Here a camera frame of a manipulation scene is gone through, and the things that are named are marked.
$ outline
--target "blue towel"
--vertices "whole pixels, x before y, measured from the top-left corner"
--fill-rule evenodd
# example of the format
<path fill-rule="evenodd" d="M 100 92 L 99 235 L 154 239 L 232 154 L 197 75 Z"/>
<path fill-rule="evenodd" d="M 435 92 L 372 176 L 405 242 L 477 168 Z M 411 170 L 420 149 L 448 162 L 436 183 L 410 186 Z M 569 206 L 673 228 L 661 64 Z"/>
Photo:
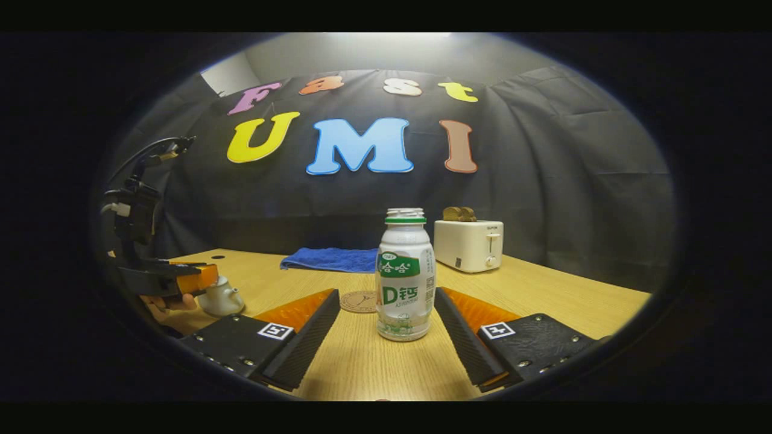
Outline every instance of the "blue towel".
<path fill-rule="evenodd" d="M 293 255 L 284 258 L 279 267 L 282 270 L 293 267 L 348 273 L 375 273 L 377 256 L 378 249 L 307 249 L 303 247 Z"/>

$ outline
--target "orange letter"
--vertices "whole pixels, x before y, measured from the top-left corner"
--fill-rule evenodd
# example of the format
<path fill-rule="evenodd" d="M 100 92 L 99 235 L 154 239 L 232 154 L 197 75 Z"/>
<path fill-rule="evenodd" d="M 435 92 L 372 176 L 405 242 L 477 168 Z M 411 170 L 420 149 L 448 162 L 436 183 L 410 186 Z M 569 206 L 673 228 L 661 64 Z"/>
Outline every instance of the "orange letter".
<path fill-rule="evenodd" d="M 472 161 L 472 151 L 469 149 L 469 133 L 472 128 L 455 120 L 440 120 L 439 124 L 448 131 L 448 154 L 445 167 L 459 173 L 474 173 L 477 164 Z"/>
<path fill-rule="evenodd" d="M 470 97 L 466 92 L 472 92 L 468 87 L 464 87 L 461 83 L 437 83 L 437 86 L 442 86 L 448 92 L 451 98 L 455 98 L 459 101 L 466 101 L 467 103 L 476 103 L 477 98 Z"/>
<path fill-rule="evenodd" d="M 263 119 L 252 119 L 236 125 L 236 134 L 233 136 L 230 146 L 228 146 L 228 159 L 234 163 L 246 163 L 247 161 L 267 157 L 276 149 L 279 149 L 279 146 L 284 141 L 284 136 L 287 134 L 287 129 L 290 128 L 290 122 L 298 116 L 300 116 L 300 112 L 290 111 L 272 117 L 273 129 L 271 134 L 264 144 L 257 147 L 250 147 L 249 139 L 252 138 L 257 127 L 265 121 Z"/>
<path fill-rule="evenodd" d="M 417 97 L 422 92 L 418 88 L 418 83 L 413 80 L 406 80 L 402 78 L 388 78 L 384 81 L 384 90 L 389 93 L 396 93 L 397 95 L 409 95 L 411 97 Z"/>
<path fill-rule="evenodd" d="M 316 93 L 320 90 L 337 89 L 343 86 L 342 76 L 329 76 L 310 81 L 306 87 L 300 90 L 301 95 L 308 95 L 309 93 Z"/>

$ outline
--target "blue letter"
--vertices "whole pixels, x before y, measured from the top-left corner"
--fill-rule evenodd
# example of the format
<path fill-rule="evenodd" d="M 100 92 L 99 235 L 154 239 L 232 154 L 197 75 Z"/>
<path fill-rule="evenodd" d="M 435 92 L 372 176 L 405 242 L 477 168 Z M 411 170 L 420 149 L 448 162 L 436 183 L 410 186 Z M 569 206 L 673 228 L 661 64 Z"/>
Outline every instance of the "blue letter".
<path fill-rule="evenodd" d="M 413 163 L 405 157 L 402 131 L 410 123 L 405 119 L 383 117 L 376 120 L 360 136 L 345 119 L 329 119 L 316 122 L 319 130 L 317 156 L 306 172 L 310 175 L 332 175 L 340 170 L 335 162 L 335 149 L 350 171 L 357 171 L 364 159 L 375 148 L 375 156 L 367 168 L 376 172 L 403 173 L 413 170 Z"/>

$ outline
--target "white toaster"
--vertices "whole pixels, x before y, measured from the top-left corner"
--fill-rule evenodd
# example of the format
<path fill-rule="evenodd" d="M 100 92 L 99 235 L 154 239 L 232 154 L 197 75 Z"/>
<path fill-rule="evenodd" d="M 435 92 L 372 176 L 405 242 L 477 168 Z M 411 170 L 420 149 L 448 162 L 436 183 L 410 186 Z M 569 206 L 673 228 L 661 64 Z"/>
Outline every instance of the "white toaster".
<path fill-rule="evenodd" d="M 494 270 L 501 266 L 504 224 L 435 222 L 434 251 L 441 263 L 466 273 Z"/>

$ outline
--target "white plastic bottle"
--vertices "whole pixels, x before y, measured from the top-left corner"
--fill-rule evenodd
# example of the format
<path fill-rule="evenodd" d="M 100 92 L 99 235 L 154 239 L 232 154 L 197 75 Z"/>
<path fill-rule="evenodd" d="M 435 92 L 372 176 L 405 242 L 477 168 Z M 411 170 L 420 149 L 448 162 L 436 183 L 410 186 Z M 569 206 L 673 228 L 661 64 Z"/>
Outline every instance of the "white plastic bottle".
<path fill-rule="evenodd" d="M 414 341 L 429 330 L 434 307 L 435 257 L 421 208 L 391 208 L 376 259 L 378 333 Z"/>

